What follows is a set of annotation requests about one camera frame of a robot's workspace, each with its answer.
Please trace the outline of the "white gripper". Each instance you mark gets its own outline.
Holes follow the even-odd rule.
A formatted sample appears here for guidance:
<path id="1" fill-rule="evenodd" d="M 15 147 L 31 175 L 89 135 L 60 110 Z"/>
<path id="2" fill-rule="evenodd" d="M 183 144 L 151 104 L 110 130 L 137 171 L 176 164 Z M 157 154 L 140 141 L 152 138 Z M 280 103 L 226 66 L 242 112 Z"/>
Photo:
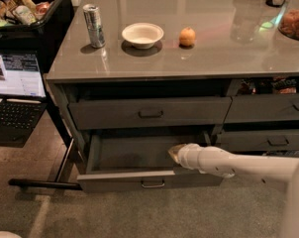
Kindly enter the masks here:
<path id="1" fill-rule="evenodd" d="M 199 165 L 199 156 L 202 148 L 197 144 L 180 144 L 171 147 L 168 150 L 171 158 L 185 169 L 189 170 L 201 170 Z"/>

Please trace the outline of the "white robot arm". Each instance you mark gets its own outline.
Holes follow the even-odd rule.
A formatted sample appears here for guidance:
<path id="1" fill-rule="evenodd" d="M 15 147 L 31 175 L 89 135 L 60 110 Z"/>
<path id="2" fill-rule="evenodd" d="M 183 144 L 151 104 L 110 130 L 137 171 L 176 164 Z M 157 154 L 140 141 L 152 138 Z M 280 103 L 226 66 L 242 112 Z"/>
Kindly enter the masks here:
<path id="1" fill-rule="evenodd" d="M 237 155 L 218 147 L 182 144 L 171 147 L 173 160 L 189 170 L 220 178 L 246 176 L 286 186 L 286 204 L 278 238 L 299 238 L 299 158 Z"/>

